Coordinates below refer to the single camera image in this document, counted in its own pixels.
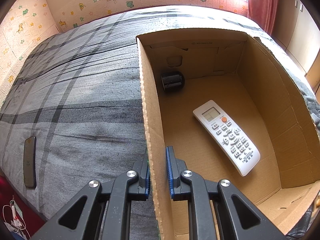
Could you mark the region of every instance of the mattress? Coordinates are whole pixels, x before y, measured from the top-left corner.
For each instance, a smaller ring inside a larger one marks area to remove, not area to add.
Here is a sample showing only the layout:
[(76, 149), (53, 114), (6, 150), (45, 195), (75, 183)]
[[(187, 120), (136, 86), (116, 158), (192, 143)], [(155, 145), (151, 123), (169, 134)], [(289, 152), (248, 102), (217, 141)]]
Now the mattress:
[[(0, 167), (42, 217), (92, 179), (113, 180), (146, 147), (136, 36), (175, 28), (247, 32), (271, 49), (320, 130), (319, 104), (286, 53), (256, 23), (211, 8), (162, 6), (109, 16), (57, 34), (25, 61), (0, 110)], [(36, 189), (23, 182), (24, 141), (36, 136)], [(130, 239), (158, 239), (152, 197), (132, 203)]]

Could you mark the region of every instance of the cartoon wallpaper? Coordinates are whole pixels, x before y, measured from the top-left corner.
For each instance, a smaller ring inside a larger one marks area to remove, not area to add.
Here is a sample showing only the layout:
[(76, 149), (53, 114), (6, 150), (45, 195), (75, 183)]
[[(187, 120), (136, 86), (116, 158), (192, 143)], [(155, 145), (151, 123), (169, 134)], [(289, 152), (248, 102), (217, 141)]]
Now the cartoon wallpaper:
[(160, 5), (194, 5), (231, 11), (248, 16), (248, 2), (243, 0), (65, 0), (51, 13), (60, 32), (93, 20), (128, 10)]
[(0, 24), (0, 107), (32, 50), (59, 33), (46, 0), (17, 0)]

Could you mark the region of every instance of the wallpaper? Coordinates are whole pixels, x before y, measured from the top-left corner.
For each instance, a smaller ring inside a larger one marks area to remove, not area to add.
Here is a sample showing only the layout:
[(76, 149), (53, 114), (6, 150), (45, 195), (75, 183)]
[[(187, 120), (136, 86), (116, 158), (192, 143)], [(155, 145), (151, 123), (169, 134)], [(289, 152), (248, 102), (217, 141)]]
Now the wallpaper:
[(0, 24), (0, 107), (26, 58), (59, 33), (46, 0), (17, 0)]
[(195, 5), (248, 16), (248, 2), (242, 0), (72, 0), (52, 15), (61, 32), (131, 9), (160, 5)]

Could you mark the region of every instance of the metal bolt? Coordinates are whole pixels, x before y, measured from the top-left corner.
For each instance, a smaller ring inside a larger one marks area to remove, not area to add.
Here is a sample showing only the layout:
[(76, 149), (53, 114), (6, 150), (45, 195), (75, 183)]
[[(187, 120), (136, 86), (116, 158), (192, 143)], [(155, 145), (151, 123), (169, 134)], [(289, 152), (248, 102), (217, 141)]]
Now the metal bolt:
[(132, 177), (134, 177), (136, 175), (137, 175), (137, 173), (135, 171), (128, 171), (127, 172), (127, 176), (130, 177), (130, 178), (132, 178)]
[(92, 180), (89, 182), (90, 187), (97, 187), (99, 185), (99, 181), (97, 180)]
[(227, 179), (222, 179), (222, 180), (220, 181), (220, 184), (221, 184), (221, 186), (223, 186), (223, 187), (229, 187), (229, 186), (230, 186), (230, 181), (227, 180)]
[(192, 176), (192, 171), (186, 170), (182, 172), (182, 175), (185, 177), (191, 177)]

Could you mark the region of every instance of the open cardboard box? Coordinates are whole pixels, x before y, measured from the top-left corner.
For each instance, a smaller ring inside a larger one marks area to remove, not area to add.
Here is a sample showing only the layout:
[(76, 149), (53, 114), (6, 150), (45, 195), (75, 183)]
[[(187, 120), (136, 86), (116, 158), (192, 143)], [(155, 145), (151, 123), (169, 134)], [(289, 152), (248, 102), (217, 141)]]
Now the open cardboard box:
[[(170, 200), (165, 146), (205, 179), (229, 179), (284, 234), (320, 188), (320, 143), (305, 101), (259, 38), (223, 29), (174, 29), (137, 37), (153, 201), (162, 240), (188, 238), (187, 201)], [(185, 87), (164, 93), (160, 74)], [(245, 177), (193, 116), (212, 99), (248, 135), (261, 158)]]

